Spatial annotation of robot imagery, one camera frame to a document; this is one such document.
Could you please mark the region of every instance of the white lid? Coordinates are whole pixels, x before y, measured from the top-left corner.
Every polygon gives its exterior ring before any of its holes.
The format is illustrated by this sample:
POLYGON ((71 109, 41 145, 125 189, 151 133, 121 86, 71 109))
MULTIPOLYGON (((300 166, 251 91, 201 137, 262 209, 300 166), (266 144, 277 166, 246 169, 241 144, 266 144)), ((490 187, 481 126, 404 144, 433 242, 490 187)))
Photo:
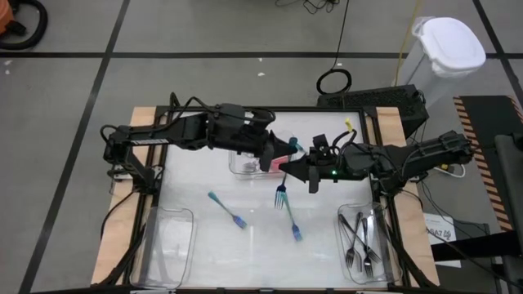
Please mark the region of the white lid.
POLYGON ((422 25, 419 40, 432 62, 450 72, 478 69, 485 50, 476 35, 461 21, 440 17, 422 25))

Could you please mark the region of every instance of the pink object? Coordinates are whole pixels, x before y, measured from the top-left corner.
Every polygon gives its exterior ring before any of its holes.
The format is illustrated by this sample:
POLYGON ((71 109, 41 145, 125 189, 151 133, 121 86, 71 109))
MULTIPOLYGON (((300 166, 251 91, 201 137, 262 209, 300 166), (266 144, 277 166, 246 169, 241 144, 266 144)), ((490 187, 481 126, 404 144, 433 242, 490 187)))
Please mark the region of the pink object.
POLYGON ((283 157, 274 159, 273 161, 270 162, 270 169, 273 172, 280 172, 279 165, 281 163, 288 163, 288 157, 287 156, 283 156, 283 157))

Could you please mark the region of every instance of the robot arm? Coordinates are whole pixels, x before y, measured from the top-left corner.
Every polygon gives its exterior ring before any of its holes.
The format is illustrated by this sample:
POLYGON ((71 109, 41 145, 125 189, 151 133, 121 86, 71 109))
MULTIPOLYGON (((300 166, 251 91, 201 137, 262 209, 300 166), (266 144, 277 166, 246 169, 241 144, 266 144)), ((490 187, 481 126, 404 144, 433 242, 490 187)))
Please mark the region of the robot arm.
POLYGON ((318 191, 321 180, 363 180, 369 175, 379 180, 385 192, 390 192, 404 187, 409 178, 441 164, 469 163, 474 154, 470 141, 455 131, 405 147, 350 142, 338 154, 325 135, 315 137, 313 142, 309 154, 279 166, 289 175, 309 181, 309 193, 318 191))
POLYGON ((278 139, 266 127, 275 120, 275 114, 266 109, 245 109, 240 105, 221 104, 204 106, 200 114, 182 117, 181 114, 163 126, 103 126, 101 135, 105 140, 104 160, 121 166, 133 179, 133 185, 142 193, 155 190, 155 172, 144 167, 132 152, 133 146, 176 145, 182 149, 227 149, 254 154, 260 160, 260 168, 267 172, 274 158, 295 154, 295 146, 278 139), (114 129, 105 138, 104 130, 114 129))

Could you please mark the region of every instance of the metal utensil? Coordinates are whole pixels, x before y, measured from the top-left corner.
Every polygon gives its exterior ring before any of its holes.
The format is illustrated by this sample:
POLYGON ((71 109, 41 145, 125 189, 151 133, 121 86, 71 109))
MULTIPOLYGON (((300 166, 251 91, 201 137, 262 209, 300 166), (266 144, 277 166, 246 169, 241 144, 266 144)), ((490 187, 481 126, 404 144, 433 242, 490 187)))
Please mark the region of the metal utensil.
POLYGON ((368 237, 367 234, 369 233, 369 227, 367 224, 367 218, 363 218, 361 220, 361 223, 363 224, 363 235, 365 239, 365 258, 363 259, 363 267, 365 268, 365 273, 367 274, 367 278, 373 277, 373 264, 370 261, 369 257, 369 244, 368 244, 368 237))
POLYGON ((364 250, 369 253, 369 257, 372 261, 374 261, 374 262, 382 261, 382 259, 378 256, 378 254, 376 254, 376 252, 370 246, 367 246, 367 244, 365 242, 363 242, 363 240, 361 240, 360 237, 358 237, 358 234, 352 229, 351 225, 349 225, 349 223, 346 221, 345 217, 343 217, 342 223, 351 231, 351 233, 353 233, 356 236, 356 239, 358 241, 360 241, 361 245, 363 245, 364 250))
MULTIPOLYGON (((345 219, 345 217, 342 214, 340 214, 338 217, 345 219)), ((363 217, 363 213, 362 212, 358 212, 358 214, 356 216, 356 226, 355 226, 356 227, 356 230, 355 230, 356 232, 358 232, 358 228, 360 226, 360 221, 361 221, 362 217, 363 217)), ((346 250, 346 254, 345 254, 346 267, 348 269, 350 269, 352 267, 352 265, 354 264, 354 259, 355 259, 357 267, 358 267, 358 271, 361 272, 361 255, 354 248, 354 245, 355 245, 355 242, 356 242, 356 236, 354 236, 352 238, 352 241, 351 241, 351 239, 349 238, 349 234, 346 231, 345 231, 345 234, 346 234, 347 238, 349 239, 349 243, 351 243, 351 247, 346 250)))
POLYGON ((285 179, 287 179, 287 173, 284 174, 284 179, 281 181, 281 185, 276 188, 275 195, 275 208, 281 209, 284 206, 284 198, 287 196, 287 188, 285 187, 285 179))

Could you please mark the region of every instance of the silver fork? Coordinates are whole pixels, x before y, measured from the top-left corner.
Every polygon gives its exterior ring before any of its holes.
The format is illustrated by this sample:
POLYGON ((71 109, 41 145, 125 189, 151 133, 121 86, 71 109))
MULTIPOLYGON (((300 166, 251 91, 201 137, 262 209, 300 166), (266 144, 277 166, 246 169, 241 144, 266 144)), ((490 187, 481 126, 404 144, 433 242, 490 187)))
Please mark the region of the silver fork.
POLYGON ((363 242, 360 237, 358 237, 356 232, 352 229, 351 225, 349 225, 348 223, 344 223, 344 225, 351 231, 351 233, 353 233, 356 236, 356 239, 358 239, 358 241, 360 241, 361 245, 363 245, 364 251, 369 254, 369 257, 372 261, 374 261, 376 263, 379 263, 382 261, 382 259, 378 256, 378 254, 376 254, 376 252, 374 252, 374 250, 371 247, 367 246, 367 244, 365 242, 363 242))
POLYGON ((369 230, 368 224, 367 224, 367 218, 363 218, 361 220, 361 223, 363 225, 363 234, 365 239, 365 258, 363 259, 363 267, 365 268, 365 273, 367 274, 367 278, 373 277, 373 264, 369 257, 369 241, 367 237, 367 233, 369 230))
MULTIPOLYGON (((361 221, 361 218, 363 217, 363 213, 362 212, 358 212, 358 214, 356 215, 356 232, 358 232, 358 227, 360 226, 360 221, 361 221)), ((349 234, 347 233, 347 231, 345 230, 345 234, 347 236, 347 238, 349 239, 349 242, 351 241, 351 239, 349 238, 349 234)), ((354 236, 352 238, 352 242, 351 242, 351 247, 349 249, 347 249, 346 251, 346 255, 345 255, 345 263, 346 263, 346 267, 349 269, 352 267, 352 265, 354 264, 354 259, 356 259, 356 264, 357 264, 357 267, 358 267, 358 271, 361 272, 361 255, 359 252, 357 252, 355 249, 354 249, 354 244, 356 242, 356 236, 354 236)))

